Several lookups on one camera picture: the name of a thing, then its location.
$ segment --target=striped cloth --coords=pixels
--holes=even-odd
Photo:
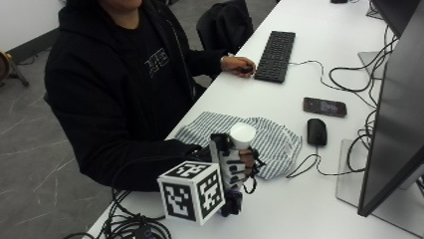
[[[271,179],[288,171],[301,148],[301,137],[271,120],[241,119],[203,112],[188,125],[179,129],[175,139],[204,147],[209,143],[211,133],[228,133],[231,126],[239,121],[255,128],[255,137],[249,145],[257,150],[259,159],[265,163],[256,176]]]

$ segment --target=printed logo on hoodie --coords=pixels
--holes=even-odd
[[[168,63],[170,58],[167,53],[164,52],[163,48],[159,48],[156,52],[148,57],[144,64],[148,67],[150,70],[150,77],[152,78],[155,75],[155,72]]]

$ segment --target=black mouse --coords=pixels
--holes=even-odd
[[[326,145],[326,127],[320,119],[306,121],[306,143],[313,145]]]
[[[240,68],[239,71],[243,73],[243,74],[247,74],[252,71],[252,66],[251,65],[247,65],[245,68]]]

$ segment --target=person's hand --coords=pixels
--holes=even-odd
[[[253,62],[244,57],[223,57],[220,68],[241,78],[248,78],[255,72]]]

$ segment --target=keyboard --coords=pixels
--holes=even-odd
[[[281,83],[285,77],[295,33],[272,31],[255,69],[253,78]]]

